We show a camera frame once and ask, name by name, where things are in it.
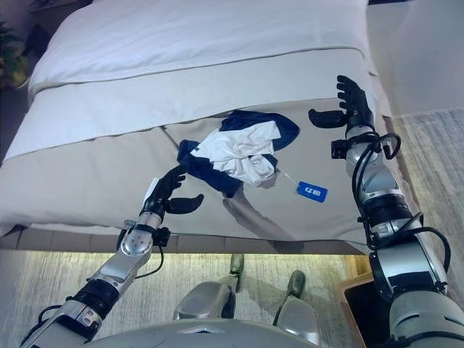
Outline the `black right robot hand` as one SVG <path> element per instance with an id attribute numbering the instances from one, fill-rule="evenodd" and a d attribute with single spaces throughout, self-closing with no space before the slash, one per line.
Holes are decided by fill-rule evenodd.
<path id="1" fill-rule="evenodd" d="M 373 112 L 368 106 L 365 91 L 356 82 L 344 75 L 337 76 L 336 88 L 340 110 L 318 112 L 315 109 L 308 111 L 310 122 L 324 129 L 347 127 L 347 131 L 354 127 L 367 127 L 372 131 L 374 127 Z"/>

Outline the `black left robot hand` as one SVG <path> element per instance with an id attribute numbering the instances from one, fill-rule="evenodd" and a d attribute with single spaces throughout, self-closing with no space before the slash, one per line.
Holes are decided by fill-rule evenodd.
<path id="1" fill-rule="evenodd" d="M 193 198 L 172 198 L 174 190 L 181 187 L 186 179 L 187 169 L 178 165 L 160 178 L 151 193 L 144 200 L 140 215 L 154 213 L 164 219 L 165 213 L 184 215 L 195 211 L 204 200 L 204 195 L 199 194 Z"/>

